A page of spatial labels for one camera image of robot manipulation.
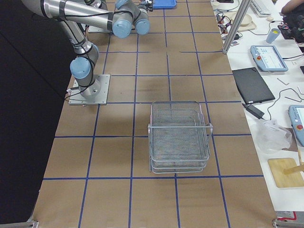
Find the blue joint cap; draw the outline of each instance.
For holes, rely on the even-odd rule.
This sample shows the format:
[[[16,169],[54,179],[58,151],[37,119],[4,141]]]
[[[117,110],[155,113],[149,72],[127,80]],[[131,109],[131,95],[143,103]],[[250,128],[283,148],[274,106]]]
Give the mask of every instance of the blue joint cap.
[[[91,65],[86,58],[78,57],[71,62],[70,70],[76,79],[83,79],[90,73]]]
[[[113,26],[112,30],[114,35],[119,38],[126,38],[132,29],[132,24],[128,20],[118,20],[116,21]]]
[[[136,22],[135,28],[139,35],[145,35],[150,30],[150,21],[148,19],[140,19]]]
[[[118,1],[115,3],[116,9],[121,8],[127,1],[128,1],[128,0],[118,0]]]

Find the wooden board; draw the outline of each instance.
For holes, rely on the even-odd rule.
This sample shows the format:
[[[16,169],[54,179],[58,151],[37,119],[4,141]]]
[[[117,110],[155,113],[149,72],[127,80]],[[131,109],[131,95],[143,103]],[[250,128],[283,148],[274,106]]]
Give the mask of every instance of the wooden board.
[[[300,172],[288,175],[283,173],[285,169],[297,166],[293,158],[269,159],[268,164],[278,188],[304,187],[304,180]]]

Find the stacked wire baskets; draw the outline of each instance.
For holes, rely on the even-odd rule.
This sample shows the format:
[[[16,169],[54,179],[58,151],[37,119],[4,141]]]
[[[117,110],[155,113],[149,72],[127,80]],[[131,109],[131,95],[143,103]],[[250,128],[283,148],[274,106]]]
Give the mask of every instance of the stacked wire baskets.
[[[205,125],[199,103],[152,103],[148,130],[150,171],[200,172],[206,167],[212,125]]]

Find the laptop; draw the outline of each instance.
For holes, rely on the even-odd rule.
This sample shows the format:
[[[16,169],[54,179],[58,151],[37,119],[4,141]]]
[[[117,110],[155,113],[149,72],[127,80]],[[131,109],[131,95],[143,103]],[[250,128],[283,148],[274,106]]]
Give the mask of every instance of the laptop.
[[[247,105],[275,99],[255,67],[233,70],[232,73],[237,89]]]

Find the table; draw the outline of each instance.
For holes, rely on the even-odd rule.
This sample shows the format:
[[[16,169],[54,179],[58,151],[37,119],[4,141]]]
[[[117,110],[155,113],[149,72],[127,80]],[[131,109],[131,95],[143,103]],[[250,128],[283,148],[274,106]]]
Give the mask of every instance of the table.
[[[228,4],[225,7],[231,9],[233,8],[233,4]],[[268,7],[269,10],[271,10],[271,16],[274,18],[274,20],[282,20],[282,16],[280,16],[271,0],[265,0],[264,4]],[[252,17],[254,23],[257,26],[257,28],[253,30],[254,33],[268,33],[269,21],[267,21],[266,18],[259,18],[251,8],[248,9],[247,13]],[[276,22],[271,23],[270,27],[277,28],[278,24],[279,23]],[[228,59],[232,70],[256,67],[252,55],[250,54],[250,46],[267,45],[266,35],[257,36],[249,31],[242,32],[242,35],[243,37],[238,40],[239,45],[231,47],[228,51]],[[285,40],[282,35],[280,35],[271,45],[275,45],[277,47],[282,57],[293,57],[302,54],[295,41]],[[300,89],[304,91],[304,75],[299,67],[301,65],[304,65],[304,57],[295,58],[292,61],[286,61],[286,63],[289,68],[287,72],[260,72],[261,76],[269,86],[270,90],[273,92],[276,99],[278,98],[279,92],[283,89],[293,88],[299,92],[297,88],[297,86],[299,86]],[[270,112],[272,119],[277,120],[280,126],[290,128],[291,122],[288,116],[288,107],[295,104],[301,105],[301,103],[286,99],[284,96],[293,99],[297,98],[296,94],[291,90],[284,91],[280,100],[277,101],[275,106],[270,108]],[[274,101],[255,104],[255,107],[263,111],[265,113],[264,118],[269,120],[267,108],[273,103]],[[246,117],[253,140],[255,142],[256,151],[261,163],[262,171],[275,211],[304,211],[304,188],[278,188],[275,184],[271,170],[267,163],[267,160],[270,158],[294,158],[299,165],[297,153],[283,150],[273,154],[267,154],[263,152],[259,148],[257,141],[257,119],[248,112],[246,112]],[[303,147],[299,147],[299,149],[300,151],[304,152]]]

